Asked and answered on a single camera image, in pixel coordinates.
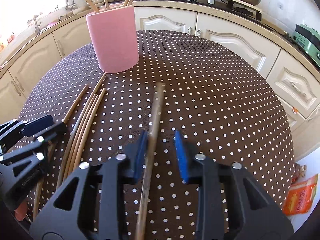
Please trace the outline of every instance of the polka dot tablecloth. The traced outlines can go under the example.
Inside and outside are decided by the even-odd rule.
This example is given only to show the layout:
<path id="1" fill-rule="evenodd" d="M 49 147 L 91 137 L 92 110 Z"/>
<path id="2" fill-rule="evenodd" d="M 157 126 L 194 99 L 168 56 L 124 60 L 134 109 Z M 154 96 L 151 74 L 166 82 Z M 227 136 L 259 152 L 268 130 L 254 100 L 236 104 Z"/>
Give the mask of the polka dot tablecloth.
<path id="1" fill-rule="evenodd" d="M 107 74 L 104 95 L 85 144 L 82 161 L 108 161 L 149 129 L 156 82 L 166 83 L 148 203 L 146 239 L 194 239 L 198 192 L 180 178 L 175 130 L 222 164 L 241 162 L 281 207 L 294 167 L 287 117 L 267 82 L 225 47 L 172 31 L 138 31 L 139 62 L 122 73 Z M 86 83 L 90 84 L 68 121 L 71 132 L 89 94 L 102 75 L 92 44 L 70 54 L 36 85 L 20 114 L 34 120 L 51 114 L 61 120 Z M 39 208 L 55 192 L 69 134 L 57 145 L 45 176 Z M 24 138 L 16 147 L 30 142 Z M 129 239 L 133 239 L 141 181 L 125 187 Z M 34 191 L 28 195 L 32 217 Z M 222 194 L 223 204 L 226 200 Z M 225 207 L 226 230 L 228 209 Z"/>

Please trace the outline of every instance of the metal screw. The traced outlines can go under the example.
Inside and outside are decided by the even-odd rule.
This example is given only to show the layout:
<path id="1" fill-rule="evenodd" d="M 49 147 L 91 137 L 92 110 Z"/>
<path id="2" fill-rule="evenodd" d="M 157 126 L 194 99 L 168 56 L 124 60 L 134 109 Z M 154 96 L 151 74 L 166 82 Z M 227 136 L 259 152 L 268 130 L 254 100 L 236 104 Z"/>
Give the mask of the metal screw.
<path id="1" fill-rule="evenodd" d="M 120 153 L 116 156 L 116 159 L 117 160 L 124 160 L 125 158 L 127 157 L 127 155 L 123 154 L 123 153 Z"/>
<path id="2" fill-rule="evenodd" d="M 205 159 L 205 155 L 204 155 L 204 154 L 202 154 L 202 153 L 198 153 L 198 154 L 195 156 L 195 158 L 196 158 L 197 160 L 202 161 L 202 160 L 204 160 L 204 159 Z"/>
<path id="3" fill-rule="evenodd" d="M 90 167 L 89 163 L 80 163 L 79 168 L 85 170 Z"/>
<path id="4" fill-rule="evenodd" d="M 232 164 L 232 167 L 233 167 L 234 169 L 236 169 L 236 170 L 239 170 L 239 169 L 242 168 L 242 164 L 236 162 L 236 163 L 233 163 L 233 164 Z"/>
<path id="5" fill-rule="evenodd" d="M 37 153 L 36 156 L 41 161 L 44 159 L 44 155 L 42 153 Z"/>
<path id="6" fill-rule="evenodd" d="M 43 142 L 44 141 L 44 138 L 42 136 L 39 136 L 37 139 L 38 139 L 39 142 Z"/>

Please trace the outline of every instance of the window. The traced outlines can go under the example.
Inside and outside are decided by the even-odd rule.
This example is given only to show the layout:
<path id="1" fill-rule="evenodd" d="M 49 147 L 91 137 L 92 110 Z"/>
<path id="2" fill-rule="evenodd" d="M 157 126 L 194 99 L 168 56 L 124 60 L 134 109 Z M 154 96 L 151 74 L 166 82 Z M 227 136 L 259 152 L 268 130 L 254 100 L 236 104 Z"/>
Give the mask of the window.
<path id="1" fill-rule="evenodd" d="M 6 41 L 12 33 L 20 34 L 34 15 L 48 15 L 64 6 L 65 0 L 0 0 L 1 41 Z"/>

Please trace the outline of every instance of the pink container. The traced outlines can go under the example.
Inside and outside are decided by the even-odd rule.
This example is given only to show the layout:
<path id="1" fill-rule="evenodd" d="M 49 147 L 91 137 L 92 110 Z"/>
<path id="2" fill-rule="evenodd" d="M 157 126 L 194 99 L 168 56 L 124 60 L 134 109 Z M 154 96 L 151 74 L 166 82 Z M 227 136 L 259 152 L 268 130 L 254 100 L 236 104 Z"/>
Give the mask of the pink container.
<path id="1" fill-rule="evenodd" d="M 86 19 L 103 72 L 118 73 L 137 64 L 139 53 L 133 5 L 93 12 L 87 14 Z"/>

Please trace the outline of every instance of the kitchen cabinet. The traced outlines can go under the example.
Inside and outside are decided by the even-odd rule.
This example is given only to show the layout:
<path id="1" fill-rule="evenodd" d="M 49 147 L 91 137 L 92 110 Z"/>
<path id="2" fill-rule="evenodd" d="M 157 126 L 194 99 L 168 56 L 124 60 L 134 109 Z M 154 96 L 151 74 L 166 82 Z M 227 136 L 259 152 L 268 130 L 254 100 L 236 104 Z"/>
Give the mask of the kitchen cabinet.
<path id="1" fill-rule="evenodd" d="M 81 17 L 55 30 L 53 37 L 62 58 L 91 42 L 85 17 Z"/>
<path id="2" fill-rule="evenodd" d="M 320 147 L 320 105 L 307 120 L 292 132 L 295 160 L 300 160 Z"/>
<path id="3" fill-rule="evenodd" d="M 26 97 L 7 71 L 0 79 L 0 124 L 19 117 Z"/>
<path id="4" fill-rule="evenodd" d="M 60 53 L 50 33 L 23 53 L 10 66 L 9 72 L 27 98 L 44 74 L 60 60 Z"/>
<path id="5" fill-rule="evenodd" d="M 197 16 L 196 35 L 230 49 L 264 78 L 280 52 L 279 46 L 261 35 L 238 24 L 202 13 Z"/>
<path id="6" fill-rule="evenodd" d="M 195 34 L 196 12 L 154 7 L 134 9 L 137 30 L 169 30 Z"/>
<path id="7" fill-rule="evenodd" d="M 294 112 L 292 106 L 290 106 L 286 101 L 284 101 L 282 98 L 278 97 L 280 100 L 284 111 L 287 115 L 287 119 L 289 122 L 290 130 L 293 132 L 296 130 L 306 119 L 303 118 L 303 116 L 298 112 Z"/>
<path id="8" fill-rule="evenodd" d="M 307 118 L 320 103 L 320 84 L 294 57 L 283 49 L 267 82 L 274 92 Z"/>

